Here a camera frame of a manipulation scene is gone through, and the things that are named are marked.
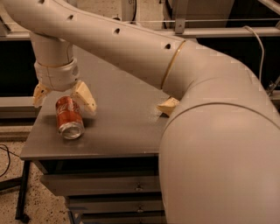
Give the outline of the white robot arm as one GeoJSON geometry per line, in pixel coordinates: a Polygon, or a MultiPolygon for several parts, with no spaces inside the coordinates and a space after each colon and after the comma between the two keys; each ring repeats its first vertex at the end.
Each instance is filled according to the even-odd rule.
{"type": "Polygon", "coordinates": [[[65,0],[3,5],[27,30],[64,39],[178,100],[159,150],[168,224],[280,224],[279,115],[240,61],[65,0]]]}

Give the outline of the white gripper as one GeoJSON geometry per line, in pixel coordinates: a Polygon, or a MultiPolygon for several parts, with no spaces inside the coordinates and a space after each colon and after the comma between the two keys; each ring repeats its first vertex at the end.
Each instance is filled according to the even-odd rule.
{"type": "Polygon", "coordinates": [[[38,85],[33,92],[35,108],[40,107],[52,91],[64,92],[72,88],[71,97],[78,103],[81,110],[91,115],[96,113],[97,105],[91,91],[84,81],[79,80],[77,59],[65,66],[42,66],[38,62],[35,62],[34,66],[38,78],[38,85]]]}

